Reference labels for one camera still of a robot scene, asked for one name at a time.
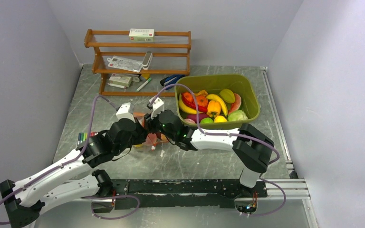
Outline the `clear zip top bag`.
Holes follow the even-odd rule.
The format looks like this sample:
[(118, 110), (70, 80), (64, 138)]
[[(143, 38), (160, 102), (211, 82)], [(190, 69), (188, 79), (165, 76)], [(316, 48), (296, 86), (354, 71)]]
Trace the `clear zip top bag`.
[[(144, 127), (145, 125), (145, 119), (144, 113), (134, 112), (133, 116), (138, 120), (140, 125)], [(169, 140), (166, 138), (166, 136), (160, 132), (156, 133), (148, 133), (146, 140), (142, 144), (133, 145), (136, 149), (143, 149), (143, 148), (149, 148), (151, 151), (154, 151), (156, 149), (157, 145), (162, 145), (163, 143), (168, 143)]]

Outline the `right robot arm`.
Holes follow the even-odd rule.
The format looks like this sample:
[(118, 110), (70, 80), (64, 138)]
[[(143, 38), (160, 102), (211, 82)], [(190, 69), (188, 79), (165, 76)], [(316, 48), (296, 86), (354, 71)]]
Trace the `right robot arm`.
[(161, 133), (185, 151), (205, 149), (234, 152), (244, 168), (237, 189), (240, 195), (250, 196), (256, 182), (267, 171), (274, 142), (249, 123), (229, 130), (209, 130), (184, 125), (171, 110), (158, 115), (146, 114), (144, 127), (150, 133)]

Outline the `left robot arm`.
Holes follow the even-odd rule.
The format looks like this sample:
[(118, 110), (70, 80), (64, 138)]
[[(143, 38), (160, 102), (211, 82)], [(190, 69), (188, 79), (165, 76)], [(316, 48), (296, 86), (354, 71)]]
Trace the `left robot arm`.
[(109, 175), (96, 167), (114, 161), (125, 149), (142, 144), (147, 135), (148, 131), (136, 118), (122, 118), (42, 171), (23, 180), (3, 181), (0, 192), (8, 224), (23, 228), (44, 212), (68, 201), (114, 196)]

